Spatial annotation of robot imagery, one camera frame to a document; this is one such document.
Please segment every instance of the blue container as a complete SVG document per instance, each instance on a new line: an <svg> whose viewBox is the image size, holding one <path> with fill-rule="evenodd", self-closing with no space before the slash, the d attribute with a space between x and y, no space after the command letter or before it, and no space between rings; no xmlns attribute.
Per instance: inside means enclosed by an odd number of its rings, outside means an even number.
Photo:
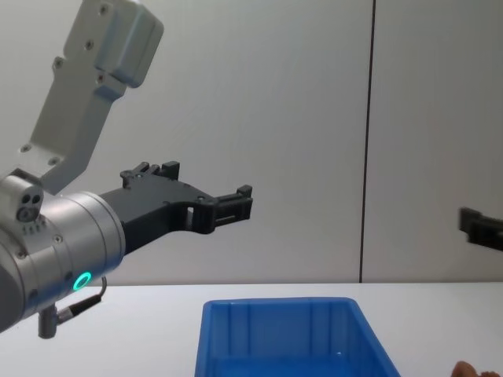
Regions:
<svg viewBox="0 0 503 377"><path fill-rule="evenodd" d="M208 302L196 377L399 377L349 298Z"/></svg>

